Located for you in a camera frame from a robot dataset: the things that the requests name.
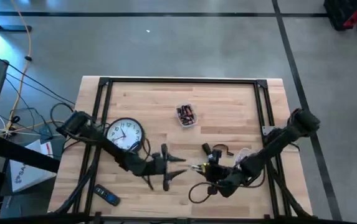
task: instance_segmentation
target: red object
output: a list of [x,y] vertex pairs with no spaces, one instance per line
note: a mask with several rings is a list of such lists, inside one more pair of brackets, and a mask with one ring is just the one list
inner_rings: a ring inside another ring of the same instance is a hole
[[357,10],[353,15],[343,24],[344,27],[353,28],[354,25],[357,25]]

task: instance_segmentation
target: clock face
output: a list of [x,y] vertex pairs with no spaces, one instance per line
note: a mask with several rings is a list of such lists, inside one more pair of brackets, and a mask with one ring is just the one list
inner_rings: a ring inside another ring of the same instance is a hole
[[144,131],[136,120],[120,118],[110,125],[107,138],[120,149],[136,151],[142,146]]

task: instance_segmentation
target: remote control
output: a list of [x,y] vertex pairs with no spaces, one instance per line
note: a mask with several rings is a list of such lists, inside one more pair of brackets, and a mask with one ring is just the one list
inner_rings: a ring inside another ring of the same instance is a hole
[[108,189],[103,187],[100,184],[97,184],[93,189],[94,193],[96,193],[99,197],[107,201],[109,204],[113,206],[117,206],[120,203],[120,198],[117,195],[111,193]]

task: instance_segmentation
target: black floor stripe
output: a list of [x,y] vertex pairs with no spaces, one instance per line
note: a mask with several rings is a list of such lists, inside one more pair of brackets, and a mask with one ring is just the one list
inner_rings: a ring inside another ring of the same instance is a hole
[[[305,97],[303,85],[300,81],[300,76],[298,74],[295,58],[293,56],[292,49],[290,48],[289,39],[286,33],[285,25],[283,23],[282,15],[280,13],[280,9],[278,6],[277,0],[272,0],[272,4],[274,6],[274,10],[277,13],[277,22],[279,26],[279,31],[282,37],[283,47],[285,48],[285,52],[288,58],[290,70],[292,72],[293,80],[295,82],[297,95],[300,100],[300,105],[303,109],[309,110],[307,99]],[[325,159],[323,157],[322,149],[320,142],[318,140],[318,136],[316,133],[313,133],[310,136],[311,144],[313,146],[314,154],[317,159],[318,169],[320,171],[323,188],[325,190],[326,197],[328,199],[329,209],[332,215],[332,219],[342,221],[341,213],[339,209],[339,205],[336,199],[335,191],[333,190],[332,182],[330,180],[330,176],[328,173],[328,168],[325,163]]]
[[327,18],[327,13],[281,13],[282,17],[298,18]]
[[[21,12],[39,17],[275,17],[275,13],[253,12]],[[0,16],[19,16],[17,12],[0,12]],[[286,13],[282,17],[327,17],[324,13]]]

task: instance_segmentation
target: plastic container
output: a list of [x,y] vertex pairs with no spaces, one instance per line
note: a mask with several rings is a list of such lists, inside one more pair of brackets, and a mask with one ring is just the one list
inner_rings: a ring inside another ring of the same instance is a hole
[[[194,120],[194,123],[193,123],[193,124],[184,125],[184,124],[181,122],[181,120],[180,120],[180,118],[179,118],[179,116],[178,116],[177,109],[178,109],[178,108],[181,108],[182,106],[189,106],[189,107],[191,108],[191,111],[192,111],[192,114],[193,114],[193,120]],[[175,113],[176,113],[178,122],[180,123],[180,125],[181,125],[183,128],[190,128],[190,127],[195,126],[195,125],[198,123],[198,116],[196,115],[196,111],[195,111],[195,109],[193,108],[192,104],[190,104],[190,103],[181,103],[181,104],[177,105],[177,106],[176,106],[176,111],[175,111]]]

